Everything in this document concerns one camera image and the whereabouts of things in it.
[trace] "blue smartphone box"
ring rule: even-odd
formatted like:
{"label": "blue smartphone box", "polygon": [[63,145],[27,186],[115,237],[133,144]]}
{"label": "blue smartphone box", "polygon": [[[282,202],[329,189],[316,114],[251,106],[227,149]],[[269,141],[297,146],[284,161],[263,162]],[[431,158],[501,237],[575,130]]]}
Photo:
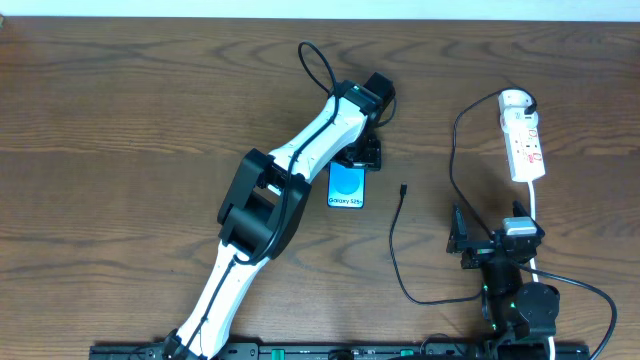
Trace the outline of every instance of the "blue smartphone box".
{"label": "blue smartphone box", "polygon": [[327,204],[331,207],[362,209],[364,207],[364,172],[364,169],[349,169],[331,162]]}

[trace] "blue circle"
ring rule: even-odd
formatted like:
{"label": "blue circle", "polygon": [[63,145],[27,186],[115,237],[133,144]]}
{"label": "blue circle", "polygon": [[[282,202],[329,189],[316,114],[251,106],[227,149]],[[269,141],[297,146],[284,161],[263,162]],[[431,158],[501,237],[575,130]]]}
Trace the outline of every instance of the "blue circle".
{"label": "blue circle", "polygon": [[333,176],[336,179],[336,190],[343,195],[350,195],[356,192],[360,188],[360,178],[358,175],[349,171],[342,166],[336,166],[332,169],[334,171]]}

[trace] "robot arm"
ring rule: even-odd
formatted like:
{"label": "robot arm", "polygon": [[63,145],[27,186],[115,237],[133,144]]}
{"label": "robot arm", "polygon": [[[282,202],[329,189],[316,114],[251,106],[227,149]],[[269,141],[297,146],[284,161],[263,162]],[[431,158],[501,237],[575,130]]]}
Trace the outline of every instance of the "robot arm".
{"label": "robot arm", "polygon": [[[339,110],[333,124],[302,150],[287,182],[286,169],[294,151],[331,120],[335,96]],[[249,285],[258,271],[284,250],[297,230],[311,182],[320,170],[332,159],[377,170],[370,164],[379,167],[380,161],[369,161],[372,151],[367,146],[376,144],[373,153],[379,156],[379,142],[371,141],[375,138],[373,129],[394,96],[392,82],[379,73],[364,86],[344,81],[332,92],[320,115],[295,138],[269,155],[253,149],[244,157],[218,214],[222,229],[213,271],[193,313],[165,340],[165,358],[209,359],[218,353],[229,337],[231,321]],[[277,203],[256,193],[255,186],[279,195]],[[285,186],[288,205],[286,213],[280,214]],[[280,236],[272,239],[279,216],[284,216]],[[234,261],[246,261],[265,249],[267,256],[255,264]]]}

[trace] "white power strip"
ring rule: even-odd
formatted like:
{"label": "white power strip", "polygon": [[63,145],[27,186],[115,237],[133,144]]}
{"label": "white power strip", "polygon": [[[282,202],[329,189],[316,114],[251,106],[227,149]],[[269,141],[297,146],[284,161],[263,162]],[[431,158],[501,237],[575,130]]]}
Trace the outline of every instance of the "white power strip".
{"label": "white power strip", "polygon": [[532,101],[521,90],[506,90],[498,97],[511,180],[516,182],[533,181],[545,174],[537,128],[538,113],[525,114]]}

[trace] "wood grain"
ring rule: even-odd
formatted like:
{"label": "wood grain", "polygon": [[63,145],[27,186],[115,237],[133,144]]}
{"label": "wood grain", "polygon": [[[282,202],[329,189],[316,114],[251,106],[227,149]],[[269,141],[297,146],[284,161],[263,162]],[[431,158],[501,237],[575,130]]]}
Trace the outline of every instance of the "wood grain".
{"label": "wood grain", "polygon": [[[542,269],[608,292],[602,358],[640,349],[640,25],[539,22],[9,18],[0,31],[0,357],[86,359],[147,342],[191,312],[216,256],[218,207],[242,156],[279,147],[323,106],[298,63],[310,39],[339,78],[382,71],[396,119],[362,211],[314,182],[300,229],[255,280],[232,333],[265,341],[421,341],[490,331],[479,274],[445,256],[455,115],[509,84],[536,94],[548,175],[536,183]],[[319,62],[312,68],[322,72]],[[493,226],[526,202],[489,102],[460,127],[459,185]],[[592,349],[606,303],[563,284],[558,334]]]}

